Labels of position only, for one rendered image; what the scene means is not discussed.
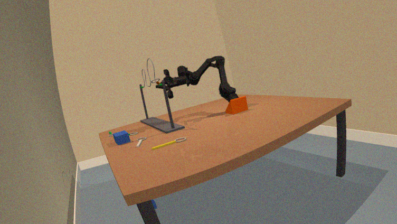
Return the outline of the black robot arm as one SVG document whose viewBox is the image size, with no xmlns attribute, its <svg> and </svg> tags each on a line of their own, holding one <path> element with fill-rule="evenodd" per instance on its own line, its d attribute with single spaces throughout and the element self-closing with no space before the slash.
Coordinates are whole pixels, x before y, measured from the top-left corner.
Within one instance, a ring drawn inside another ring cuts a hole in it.
<svg viewBox="0 0 397 224">
<path fill-rule="evenodd" d="M 212 63 L 214 61 L 216 61 L 216 63 Z M 201 78 L 201 75 L 208 69 L 208 67 L 218 68 L 220 81 L 221 81 L 219 85 L 219 91 L 221 96 L 225 98 L 228 102 L 230 102 L 231 99 L 237 99 L 239 97 L 237 94 L 235 94 L 236 89 L 230 87 L 230 84 L 227 81 L 225 69 L 224 69 L 224 63 L 225 63 L 224 57 L 214 56 L 212 58 L 206 59 L 205 62 L 201 65 L 201 67 L 199 67 L 198 70 L 195 72 L 188 71 L 188 68 L 186 68 L 185 66 L 179 66 L 177 68 L 177 72 L 179 76 L 178 77 L 179 84 L 180 85 L 187 84 L 187 86 L 191 84 L 193 86 L 196 86 Z M 171 76 L 167 76 L 164 79 L 168 87 L 172 87 L 176 84 L 176 82 L 174 82 L 175 78 L 172 78 Z"/>
</svg>

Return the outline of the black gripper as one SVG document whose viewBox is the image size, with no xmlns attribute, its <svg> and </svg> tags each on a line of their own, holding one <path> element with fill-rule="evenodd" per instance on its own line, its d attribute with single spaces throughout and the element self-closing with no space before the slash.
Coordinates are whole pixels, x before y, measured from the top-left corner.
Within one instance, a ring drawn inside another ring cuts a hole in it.
<svg viewBox="0 0 397 224">
<path fill-rule="evenodd" d="M 169 75 L 169 71 L 168 71 L 167 69 L 164 69 L 164 75 L 165 75 L 166 77 L 167 77 L 167 76 L 170 76 L 170 75 Z M 180 86 L 178 77 L 174 77 L 174 78 L 175 78 L 175 79 L 174 79 L 174 82 L 176 82 L 176 84 L 175 84 L 174 86 L 172 86 L 172 87 Z M 171 88 L 172 88 L 172 87 L 171 87 Z M 162 89 L 163 89 L 163 86 L 158 86 L 158 85 L 156 85 L 156 88 L 162 88 Z M 166 85 L 166 91 L 168 91 L 168 92 L 167 92 L 167 95 L 168 95 L 168 98 L 169 98 L 169 99 L 171 99 L 171 98 L 174 97 L 173 92 L 171 91 L 171 88 L 168 87 L 168 85 Z"/>
</svg>

